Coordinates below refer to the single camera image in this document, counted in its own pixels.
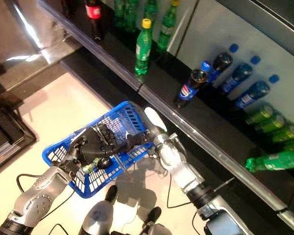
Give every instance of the floor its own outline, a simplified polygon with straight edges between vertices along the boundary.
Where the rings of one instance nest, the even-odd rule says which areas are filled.
[[[77,79],[66,73],[45,86],[24,101],[20,113],[24,122],[35,132],[38,141],[26,152],[18,156],[0,172],[0,224],[13,209],[14,201],[20,195],[15,182],[21,173],[41,174],[48,169],[41,154],[44,148],[59,141],[71,132],[110,110],[100,97],[94,95]],[[159,223],[169,228],[172,234],[195,235],[192,218],[196,211],[188,204],[176,209],[167,209],[167,195],[170,177],[156,160],[145,157],[130,168],[134,183],[126,175],[121,175],[111,184],[119,187],[118,201],[114,205],[114,220],[111,230],[132,235],[141,230],[142,220],[155,206],[160,206],[162,215]],[[34,182],[31,178],[21,178],[23,188]],[[64,205],[40,222],[33,235],[46,235],[56,223],[60,223],[70,235],[78,234],[87,212],[104,199],[108,186],[95,196],[82,199],[74,194]],[[53,208],[65,200],[72,192],[66,187],[55,200]],[[170,206],[187,202],[187,197],[172,183]],[[204,222],[196,216],[195,227],[204,234]],[[53,234],[63,234],[57,227]]]

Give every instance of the shelf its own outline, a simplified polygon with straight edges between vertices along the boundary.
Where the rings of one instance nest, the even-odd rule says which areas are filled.
[[[259,156],[263,151],[198,97],[184,109],[176,109],[173,100],[182,82],[189,76],[188,67],[169,54],[162,57],[152,54],[148,73],[144,76],[135,75],[133,68],[137,33],[130,35],[118,32],[112,25],[113,11],[103,6],[104,28],[108,28],[109,31],[102,42],[95,42],[92,40],[83,1],[79,1],[75,16],[70,18],[62,14],[60,2],[39,0],[39,4],[47,12],[116,74],[115,80],[120,77],[137,91],[274,211],[287,210],[294,190],[294,178],[288,172],[261,172],[254,175],[247,172],[242,167],[247,157],[254,156],[251,153],[255,151]],[[294,228],[294,216],[287,219],[287,222],[292,221]]]

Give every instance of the cable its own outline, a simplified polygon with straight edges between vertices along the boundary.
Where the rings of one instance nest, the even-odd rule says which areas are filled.
[[[76,190],[76,181],[73,178],[72,178],[72,181],[74,181],[75,187],[74,187],[73,192],[71,193],[71,195],[66,200],[64,200],[59,206],[57,206],[52,211],[50,211],[48,214],[46,214],[44,217],[42,217],[40,221],[42,221],[44,218],[46,218],[48,215],[50,215],[52,212],[54,212],[56,209],[58,209],[60,206],[62,206],[64,203],[66,203],[66,201],[68,201],[70,199],[70,197],[73,196],[73,194],[75,193],[75,190]]]
[[[196,231],[196,233],[197,233],[198,235],[200,235],[200,233],[197,231],[197,229],[196,229],[195,226],[194,226],[194,220],[195,220],[195,216],[196,216],[196,214],[197,214],[197,212],[195,212],[195,214],[194,214],[194,216],[193,216],[193,219],[192,219],[192,226],[193,226],[193,229]]]
[[[177,205],[177,206],[169,207],[169,195],[170,195],[170,189],[171,189],[171,182],[172,182],[172,176],[170,174],[170,184],[169,184],[169,190],[168,190],[167,208],[172,209],[172,208],[181,207],[181,206],[184,206],[184,205],[187,205],[187,204],[191,204],[191,202],[186,202],[186,203],[183,203],[183,204],[180,204],[180,205]]]
[[[48,235],[50,235],[52,233],[52,231],[54,230],[54,228],[57,225],[65,232],[66,235],[69,235],[68,232],[63,228],[63,226],[61,224],[55,224],[54,227],[50,230],[50,233],[48,233]]]
[[[19,189],[20,189],[20,191],[23,193],[24,192],[24,190],[23,190],[23,188],[22,188],[22,186],[21,186],[21,183],[20,183],[20,177],[21,176],[27,176],[27,177],[32,177],[32,178],[38,178],[38,177],[40,177],[40,175],[31,175],[31,174],[20,174],[20,175],[18,175],[17,177],[16,177],[16,183],[17,183],[17,185],[18,185],[18,187],[19,187]]]

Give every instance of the blue basket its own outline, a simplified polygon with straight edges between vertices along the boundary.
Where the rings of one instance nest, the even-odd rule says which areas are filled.
[[[85,127],[93,126],[98,123],[104,123],[107,127],[115,133],[118,143],[125,141],[125,135],[135,135],[145,131],[139,115],[136,113],[131,102],[125,101],[100,118],[92,121]],[[70,134],[65,139],[55,143],[43,151],[43,159],[50,166],[52,161],[62,161],[73,138],[77,136],[85,127]],[[129,168],[136,161],[140,160],[147,150],[152,146],[151,143],[142,144],[134,147],[127,153],[118,154],[126,168]],[[82,198],[90,198],[94,196],[107,183],[115,179],[118,175],[123,173],[123,169],[118,165],[114,157],[111,157],[113,164],[105,170],[98,170],[95,168],[92,173],[85,174],[81,169],[76,174],[76,187],[74,182],[70,182],[71,188],[75,189]]]

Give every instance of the robotic hand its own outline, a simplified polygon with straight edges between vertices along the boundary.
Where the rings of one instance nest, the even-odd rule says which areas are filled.
[[[199,216],[203,220],[209,219],[205,227],[206,234],[252,235],[253,233],[222,197],[216,195],[204,178],[186,162],[186,151],[177,135],[168,136],[163,129],[154,124],[155,119],[161,120],[156,112],[146,115],[138,106],[133,105],[147,128],[146,133],[127,136],[126,143],[118,145],[112,131],[104,124],[84,129],[72,141],[64,160],[53,163],[28,191],[18,197],[14,209],[0,226],[0,235],[31,234],[34,227],[46,216],[54,199],[76,177],[80,167],[90,164],[95,158],[104,159],[102,162],[104,167],[108,164],[110,156],[147,141],[154,143],[162,166],[168,170],[173,180],[197,208]],[[88,221],[91,221],[89,226],[100,227],[96,220]],[[111,223],[105,223],[103,226],[105,231],[109,231]],[[93,235],[106,234],[101,233],[100,229],[96,231]],[[164,235],[171,234],[167,229],[159,227],[152,221],[145,225],[145,231],[142,234],[157,235],[157,231],[161,231],[160,234]]]

